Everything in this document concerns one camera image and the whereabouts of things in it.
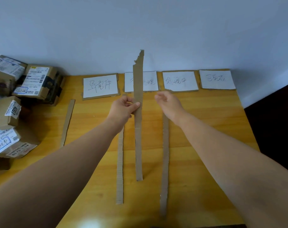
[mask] wooden tabletop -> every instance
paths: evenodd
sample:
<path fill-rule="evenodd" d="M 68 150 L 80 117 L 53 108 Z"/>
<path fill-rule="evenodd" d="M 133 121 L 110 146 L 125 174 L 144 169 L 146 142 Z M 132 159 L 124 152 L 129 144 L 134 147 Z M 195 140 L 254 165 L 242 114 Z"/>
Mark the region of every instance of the wooden tabletop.
<path fill-rule="evenodd" d="M 162 73 L 158 72 L 157 75 L 159 85 L 164 89 Z M 195 71 L 195 75 L 199 86 L 199 72 Z M 111 103 L 119 96 L 82 101 L 84 77 L 88 76 L 67 77 L 57 106 L 33 107 L 28 124 L 42 143 L 25 157 L 15 160 L 11 169 L 0 176 L 0 184 L 60 147 L 70 99 L 76 101 L 65 144 L 85 134 L 106 118 Z M 122 94 L 124 74 L 119 74 L 118 85 Z M 237 210 L 209 174 L 182 130 L 172 122 L 169 124 L 167 217 L 159 217 L 163 155 L 162 111 L 155 102 L 154 95 L 152 92 L 144 93 L 143 96 L 143 181 L 135 180 L 135 131 L 132 118 L 124 130 L 124 204 L 116 205 L 116 136 L 90 181 L 59 223 L 59 228 L 201 227 L 243 223 Z M 199 87 L 198 92 L 175 95 L 189 113 L 258 150 L 235 90 L 211 91 Z"/>

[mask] blue rectangular outline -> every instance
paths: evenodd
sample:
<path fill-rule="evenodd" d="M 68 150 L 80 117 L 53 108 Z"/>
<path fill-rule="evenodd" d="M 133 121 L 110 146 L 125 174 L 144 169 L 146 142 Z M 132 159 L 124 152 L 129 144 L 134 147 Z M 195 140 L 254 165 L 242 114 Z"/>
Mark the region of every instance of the blue rectangular outline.
<path fill-rule="evenodd" d="M 27 93 L 27 91 L 28 91 L 28 87 L 26 87 L 27 88 L 27 90 L 26 90 L 26 92 L 25 93 L 22 93 L 22 92 L 16 92 L 16 91 L 14 91 L 14 93 L 16 93 L 16 94 L 26 94 Z"/>
<path fill-rule="evenodd" d="M 10 142 L 9 142 L 7 145 L 9 145 L 10 143 L 12 143 L 12 141 L 11 141 L 10 137 L 8 137 L 8 136 L 7 136 L 7 137 L 5 137 L 5 138 L 8 138 L 8 139 L 9 139 L 9 141 L 10 141 Z"/>

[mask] wall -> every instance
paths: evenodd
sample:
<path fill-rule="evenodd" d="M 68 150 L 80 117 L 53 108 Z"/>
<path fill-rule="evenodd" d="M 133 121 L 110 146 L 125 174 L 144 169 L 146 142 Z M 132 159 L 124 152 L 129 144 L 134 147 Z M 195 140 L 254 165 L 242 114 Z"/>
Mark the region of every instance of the wall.
<path fill-rule="evenodd" d="M 232 69 L 246 107 L 288 82 L 288 0 L 0 0 L 0 54 L 81 75 L 140 49 L 144 71 Z"/>

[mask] person's left hand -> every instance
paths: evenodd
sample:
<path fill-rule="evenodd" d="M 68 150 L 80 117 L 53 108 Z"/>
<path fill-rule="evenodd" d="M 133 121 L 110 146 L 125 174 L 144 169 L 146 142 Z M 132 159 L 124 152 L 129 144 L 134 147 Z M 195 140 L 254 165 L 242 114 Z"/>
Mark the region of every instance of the person's left hand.
<path fill-rule="evenodd" d="M 120 132 L 128 119 L 131 118 L 131 114 L 139 107 L 139 102 L 133 103 L 132 97 L 123 95 L 112 103 L 107 119 L 117 123 L 120 129 L 118 132 Z"/>

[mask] forearm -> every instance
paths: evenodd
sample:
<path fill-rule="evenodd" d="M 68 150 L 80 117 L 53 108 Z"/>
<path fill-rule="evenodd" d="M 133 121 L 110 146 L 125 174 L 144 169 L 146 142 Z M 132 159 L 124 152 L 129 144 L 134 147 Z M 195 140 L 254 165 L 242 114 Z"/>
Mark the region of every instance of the forearm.
<path fill-rule="evenodd" d="M 288 171 L 186 113 L 180 125 L 248 227 L 288 227 Z"/>
<path fill-rule="evenodd" d="M 3 184 L 0 227 L 55 227 L 89 181 L 116 135 L 116 127 L 114 122 L 104 121 Z"/>

